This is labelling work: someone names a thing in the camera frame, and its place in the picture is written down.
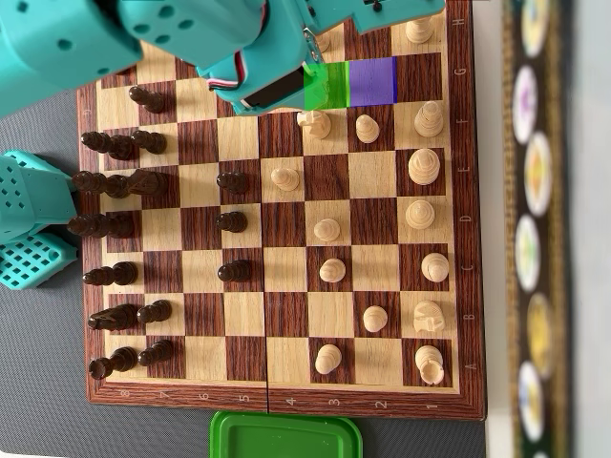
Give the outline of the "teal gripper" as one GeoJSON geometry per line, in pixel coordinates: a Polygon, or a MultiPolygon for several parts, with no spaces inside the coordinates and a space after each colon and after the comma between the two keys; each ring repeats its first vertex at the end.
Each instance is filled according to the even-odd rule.
{"type": "Polygon", "coordinates": [[[307,79],[328,79],[327,63],[306,63],[305,45],[251,45],[196,70],[208,89],[238,115],[259,115],[278,107],[324,108],[328,102],[327,93],[303,96],[307,79]]]}

